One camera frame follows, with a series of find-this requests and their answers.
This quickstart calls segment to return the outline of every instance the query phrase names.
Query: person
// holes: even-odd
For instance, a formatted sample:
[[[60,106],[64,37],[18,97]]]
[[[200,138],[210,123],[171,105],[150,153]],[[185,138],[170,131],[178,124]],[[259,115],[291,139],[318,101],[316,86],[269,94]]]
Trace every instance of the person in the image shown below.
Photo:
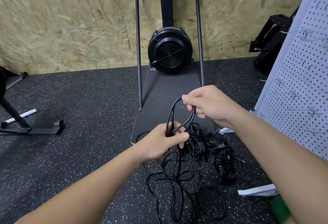
[[[328,162],[257,118],[215,86],[195,89],[182,96],[200,118],[208,116],[231,128],[272,180],[292,218],[289,223],[328,223]],[[158,125],[141,141],[104,166],[74,183],[21,218],[17,224],[98,223],[116,192],[141,163],[163,155],[177,144],[182,148],[189,135],[179,132],[165,137]]]

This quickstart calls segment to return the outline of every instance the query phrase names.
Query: hand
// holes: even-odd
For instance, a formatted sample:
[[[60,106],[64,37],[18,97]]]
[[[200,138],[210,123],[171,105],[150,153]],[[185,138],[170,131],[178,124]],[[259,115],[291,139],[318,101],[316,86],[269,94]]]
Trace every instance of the hand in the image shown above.
[[[183,95],[182,100],[189,111],[192,110],[192,106],[196,107],[199,118],[205,118],[206,115],[220,126],[231,129],[232,125],[229,121],[231,116],[235,116],[238,111],[243,109],[214,85],[195,89],[189,94]]]
[[[174,126],[180,126],[180,123],[174,122]],[[162,156],[167,150],[175,145],[179,145],[182,149],[184,142],[189,139],[189,134],[181,127],[174,133],[172,137],[165,136],[166,124],[159,124],[150,133],[148,133],[142,140],[137,142],[134,146],[138,147],[142,161],[156,159]]]

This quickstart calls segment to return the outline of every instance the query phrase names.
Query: ski erg machine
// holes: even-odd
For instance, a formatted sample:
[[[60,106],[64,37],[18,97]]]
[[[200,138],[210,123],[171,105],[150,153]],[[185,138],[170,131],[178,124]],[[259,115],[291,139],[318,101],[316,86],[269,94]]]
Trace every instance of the ski erg machine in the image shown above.
[[[150,131],[160,123],[165,123],[167,114],[176,99],[183,94],[199,88],[199,78],[192,59],[193,46],[183,28],[174,27],[173,0],[160,0],[163,28],[154,31],[148,45],[149,66],[142,92],[139,0],[135,0],[137,67],[139,111],[135,120],[131,143],[143,132]],[[197,31],[200,61],[200,81],[204,86],[204,63],[201,37],[199,0],[196,0]],[[190,112],[182,102],[175,107],[175,119],[183,123]],[[200,119],[194,122],[202,128],[214,131],[211,119]]]

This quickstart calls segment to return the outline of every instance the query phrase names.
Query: fan grille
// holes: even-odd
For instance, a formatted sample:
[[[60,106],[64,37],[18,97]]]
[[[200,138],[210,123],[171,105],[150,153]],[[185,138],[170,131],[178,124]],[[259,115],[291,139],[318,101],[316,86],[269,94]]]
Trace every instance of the fan grille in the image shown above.
[[[183,58],[184,52],[182,46],[174,41],[162,43],[156,52],[158,64],[166,68],[178,66],[182,63]]]

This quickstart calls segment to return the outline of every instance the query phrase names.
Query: green object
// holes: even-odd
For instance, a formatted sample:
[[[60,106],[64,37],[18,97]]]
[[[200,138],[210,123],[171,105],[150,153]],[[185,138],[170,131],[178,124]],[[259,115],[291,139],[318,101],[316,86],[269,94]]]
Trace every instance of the green object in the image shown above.
[[[272,206],[273,213],[276,215],[280,223],[284,223],[291,216],[291,213],[281,195],[277,195],[270,200],[270,205]]]

